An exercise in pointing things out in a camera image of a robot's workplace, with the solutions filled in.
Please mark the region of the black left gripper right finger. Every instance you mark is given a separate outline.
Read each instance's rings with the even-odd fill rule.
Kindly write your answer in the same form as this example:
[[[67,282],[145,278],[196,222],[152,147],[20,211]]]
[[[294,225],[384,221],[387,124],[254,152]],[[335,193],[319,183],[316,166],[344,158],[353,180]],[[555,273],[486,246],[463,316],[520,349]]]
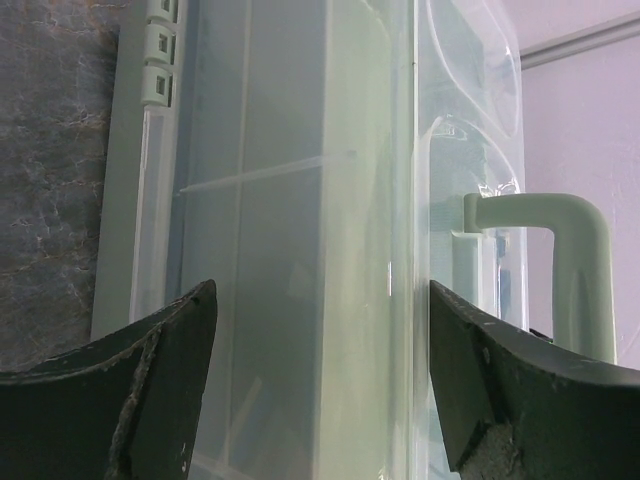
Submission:
[[[590,359],[429,285],[429,366],[463,479],[636,479],[639,373]]]

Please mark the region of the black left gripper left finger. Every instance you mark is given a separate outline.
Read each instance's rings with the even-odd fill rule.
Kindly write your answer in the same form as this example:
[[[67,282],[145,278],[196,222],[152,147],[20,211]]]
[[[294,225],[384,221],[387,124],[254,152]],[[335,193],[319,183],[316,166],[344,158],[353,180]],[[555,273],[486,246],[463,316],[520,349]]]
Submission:
[[[207,280],[116,332],[2,372],[2,478],[187,478],[217,314]]]

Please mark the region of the translucent green tool box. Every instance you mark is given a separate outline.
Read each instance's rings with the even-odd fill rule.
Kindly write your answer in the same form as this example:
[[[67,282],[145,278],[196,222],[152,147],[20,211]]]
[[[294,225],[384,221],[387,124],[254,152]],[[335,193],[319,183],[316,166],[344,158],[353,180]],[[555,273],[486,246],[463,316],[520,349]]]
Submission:
[[[431,282],[617,363],[606,225],[524,174],[501,1],[133,1],[91,335],[215,282],[185,479],[463,479]]]

